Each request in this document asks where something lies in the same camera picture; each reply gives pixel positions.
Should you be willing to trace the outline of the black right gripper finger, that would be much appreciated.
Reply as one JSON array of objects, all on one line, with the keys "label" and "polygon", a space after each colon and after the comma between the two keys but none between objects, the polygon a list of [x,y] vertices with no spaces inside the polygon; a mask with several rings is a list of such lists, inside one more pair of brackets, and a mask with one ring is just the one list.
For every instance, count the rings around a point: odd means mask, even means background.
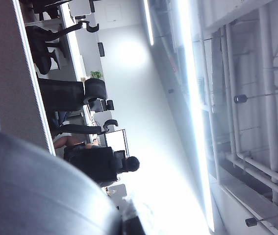
[{"label": "black right gripper finger", "polygon": [[132,200],[127,201],[127,207],[123,211],[123,234],[124,235],[145,235],[145,231],[139,213]]}]

